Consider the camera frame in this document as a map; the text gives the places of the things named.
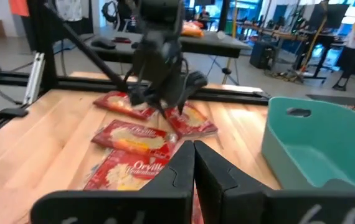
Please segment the workbench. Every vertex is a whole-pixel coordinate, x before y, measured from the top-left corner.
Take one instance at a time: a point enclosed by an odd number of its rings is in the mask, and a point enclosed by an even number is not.
[[[101,78],[75,72],[73,77]],[[261,91],[259,88],[209,84],[209,88]],[[65,189],[82,189],[105,149],[90,140],[103,126],[122,119],[172,131],[157,115],[148,122],[97,108],[103,93],[50,90],[28,107],[25,118],[14,118],[0,129],[0,223],[27,223],[32,204],[41,196]],[[192,101],[219,128],[204,141],[239,169],[265,185],[279,183],[261,155],[266,106]]]
[[[223,39],[219,39],[216,32],[209,32],[206,30],[203,32],[204,36],[201,38],[180,37],[179,40],[182,44],[182,51],[238,58],[241,50],[251,49],[251,46],[232,38],[229,35],[225,36]],[[135,42],[139,42],[141,36],[141,34],[117,32],[113,37],[127,37],[131,40],[131,43],[115,43],[115,49],[103,49],[92,46],[92,41],[96,38],[89,40],[86,44],[104,61],[131,63],[135,51],[132,49],[131,45]]]

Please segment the black metal frame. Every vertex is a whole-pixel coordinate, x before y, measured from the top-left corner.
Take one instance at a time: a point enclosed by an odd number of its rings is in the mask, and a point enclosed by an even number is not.
[[[88,48],[74,34],[71,28],[58,21],[59,17],[55,16],[47,7],[47,0],[30,0],[27,1],[30,15],[32,15],[32,30],[36,39],[36,49],[38,52],[44,53],[44,73],[42,76],[41,90],[39,97],[46,94],[51,89],[73,90],[73,91],[94,91],[108,92],[111,90],[126,91],[131,88],[132,83],[123,83],[119,75],[110,70],[109,67],[100,59],[100,57]],[[107,75],[111,80],[99,80],[92,78],[76,78],[76,77],[59,77],[57,75],[55,60],[52,48],[52,42],[49,33],[50,25],[57,26],[65,31],[65,35],[69,38],[95,65]],[[1,72],[0,85],[26,86],[28,83],[28,73]],[[268,105],[269,97],[265,94],[255,92],[242,92],[232,90],[218,90],[203,88],[193,94],[190,99],[204,101],[219,101],[225,103],[247,103],[255,105]],[[0,121],[2,128],[10,119]]]

